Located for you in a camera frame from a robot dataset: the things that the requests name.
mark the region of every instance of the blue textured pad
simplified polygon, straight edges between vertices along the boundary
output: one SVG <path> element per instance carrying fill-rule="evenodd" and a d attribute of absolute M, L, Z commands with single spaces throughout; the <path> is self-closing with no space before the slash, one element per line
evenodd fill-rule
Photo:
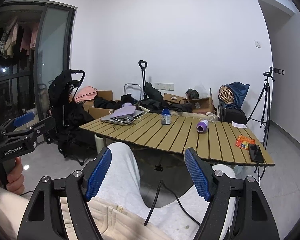
<path fill-rule="evenodd" d="M 111 150 L 107 149 L 88 180 L 88 187 L 85 195 L 88 201 L 97 195 L 111 164 L 111 159 Z"/>
<path fill-rule="evenodd" d="M 209 202 L 211 194 L 209 192 L 208 180 L 190 150 L 185 151 L 185 163 L 199 196 Z"/>
<path fill-rule="evenodd" d="M 14 127 L 20 127 L 27 122 L 30 122 L 34 119 L 34 112 L 29 112 L 27 114 L 24 114 L 18 118 L 16 118 L 13 122 Z"/>

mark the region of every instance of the wooden table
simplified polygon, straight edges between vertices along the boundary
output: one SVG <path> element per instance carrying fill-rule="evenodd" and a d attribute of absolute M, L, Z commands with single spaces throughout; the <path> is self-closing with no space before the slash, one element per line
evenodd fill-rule
<path fill-rule="evenodd" d="M 216 122 L 209 123 L 207 133 L 199 134 L 196 130 L 198 122 L 197 118 L 173 115 L 170 125 L 162 125 L 160 114 L 147 113 L 129 125 L 113 127 L 112 124 L 94 120 L 80 127 L 115 141 L 179 154 L 192 147 L 206 161 L 256 166 L 256 163 L 251 162 L 248 150 L 235 145 L 238 136 L 243 135 L 255 139 L 255 143 L 260 146 L 265 160 L 260 166 L 274 166 L 272 158 L 250 129 L 236 128 L 227 122 Z"/>

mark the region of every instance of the silver screw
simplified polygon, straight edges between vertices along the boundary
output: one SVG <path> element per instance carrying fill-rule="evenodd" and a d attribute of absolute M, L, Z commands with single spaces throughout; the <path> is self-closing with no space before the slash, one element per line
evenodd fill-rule
<path fill-rule="evenodd" d="M 214 175 L 221 177 L 223 175 L 223 172 L 220 170 L 216 170 L 216 171 L 214 171 Z"/>
<path fill-rule="evenodd" d="M 248 177 L 247 177 L 247 180 L 248 180 L 249 182 L 254 182 L 256 179 L 255 179 L 253 176 L 248 176 Z"/>
<path fill-rule="evenodd" d="M 41 178 L 41 181 L 42 182 L 47 182 L 49 180 L 49 177 L 48 176 L 44 176 Z"/>
<path fill-rule="evenodd" d="M 80 177 L 82 175 L 82 172 L 81 171 L 75 171 L 74 173 L 73 173 L 73 176 L 75 176 L 75 177 Z"/>

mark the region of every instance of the beige jacket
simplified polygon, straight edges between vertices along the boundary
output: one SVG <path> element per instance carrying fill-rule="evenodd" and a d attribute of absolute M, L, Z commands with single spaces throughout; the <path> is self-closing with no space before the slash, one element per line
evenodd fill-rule
<path fill-rule="evenodd" d="M 71 222 L 67 199 L 62 197 L 61 208 L 69 240 L 77 240 Z M 0 234 L 3 239 L 17 239 L 23 214 L 28 205 L 26 198 L 0 188 Z M 172 240 L 163 231 L 122 206 L 93 198 L 88 206 L 104 240 Z"/>

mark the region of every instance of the blue bottle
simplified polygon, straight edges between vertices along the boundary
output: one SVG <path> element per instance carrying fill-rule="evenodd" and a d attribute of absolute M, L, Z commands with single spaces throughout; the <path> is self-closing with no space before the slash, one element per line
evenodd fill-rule
<path fill-rule="evenodd" d="M 163 109 L 161 112 L 161 124 L 171 124 L 171 114 L 170 110 L 167 108 Z"/>

